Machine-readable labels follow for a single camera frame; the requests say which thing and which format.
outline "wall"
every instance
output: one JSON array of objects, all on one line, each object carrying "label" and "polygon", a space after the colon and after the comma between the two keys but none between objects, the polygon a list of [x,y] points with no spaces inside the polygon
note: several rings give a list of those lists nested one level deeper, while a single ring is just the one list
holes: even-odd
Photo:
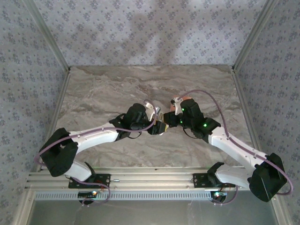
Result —
[{"label": "wall", "polygon": [[232,65],[265,0],[35,0],[69,65]]},{"label": "wall", "polygon": [[21,0],[0,1],[0,224],[10,224],[65,72]]},{"label": "wall", "polygon": [[238,75],[262,149],[281,156],[295,191],[287,197],[300,224],[300,2],[280,0]]}]

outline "metal bracket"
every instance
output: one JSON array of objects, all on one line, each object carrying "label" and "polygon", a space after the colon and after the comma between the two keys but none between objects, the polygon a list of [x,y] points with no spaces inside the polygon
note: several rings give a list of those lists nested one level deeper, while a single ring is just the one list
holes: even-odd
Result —
[{"label": "metal bracket", "polygon": [[[99,183],[99,184],[104,184],[106,186],[109,187],[109,184],[111,182],[111,175],[110,174],[100,174],[100,173],[96,173],[92,175],[92,180],[89,180],[89,183]],[[78,183],[77,181],[75,181],[73,178],[70,178],[69,181],[69,186],[70,189],[100,189],[102,187],[100,187],[99,185],[85,185],[85,184],[81,184]]]},{"label": "metal bracket", "polygon": [[191,182],[194,184],[194,188],[234,188],[234,184],[217,184],[214,185],[208,179],[207,173],[193,173]]}]

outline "marble surface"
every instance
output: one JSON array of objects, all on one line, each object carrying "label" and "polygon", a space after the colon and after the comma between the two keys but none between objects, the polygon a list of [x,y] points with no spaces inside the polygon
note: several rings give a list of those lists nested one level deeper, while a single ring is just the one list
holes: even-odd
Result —
[{"label": "marble surface", "polygon": [[[101,126],[144,99],[168,112],[174,95],[192,89],[210,92],[224,112],[229,131],[251,145],[228,66],[73,67],[56,128],[77,131]],[[205,116],[222,123],[210,97],[202,93],[190,96]],[[210,167],[218,161],[239,165],[219,149],[187,137],[180,127],[162,136],[144,132],[135,140],[101,144],[76,158],[92,166]]]}]

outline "patterned wallpaper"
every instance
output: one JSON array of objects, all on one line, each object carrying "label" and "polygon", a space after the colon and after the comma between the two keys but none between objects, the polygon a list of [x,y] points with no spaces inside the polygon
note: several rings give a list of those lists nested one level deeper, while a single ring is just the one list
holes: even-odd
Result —
[{"label": "patterned wallpaper", "polygon": [[287,197],[300,224],[300,2],[280,0],[239,72],[265,152],[281,156],[295,191]]},{"label": "patterned wallpaper", "polygon": [[21,0],[0,8],[0,224],[8,225],[65,72]]},{"label": "patterned wallpaper", "polygon": [[69,65],[232,65],[265,0],[35,0]]}]

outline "gray marble tabletop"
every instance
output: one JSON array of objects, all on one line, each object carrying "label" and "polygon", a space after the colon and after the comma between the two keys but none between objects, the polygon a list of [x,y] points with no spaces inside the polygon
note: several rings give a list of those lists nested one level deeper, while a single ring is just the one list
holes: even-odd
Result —
[{"label": "gray marble tabletop", "polygon": [[[175,95],[203,89],[219,102],[229,131],[251,145],[245,118],[228,66],[167,67],[73,67],[56,128],[84,130],[105,124],[133,103],[150,99],[163,112],[170,111]],[[205,116],[222,123],[213,101],[192,93]],[[92,166],[202,166],[215,162],[239,165],[206,142],[187,137],[180,127],[162,136],[143,133],[135,140],[123,139],[85,150],[77,159]]]}]

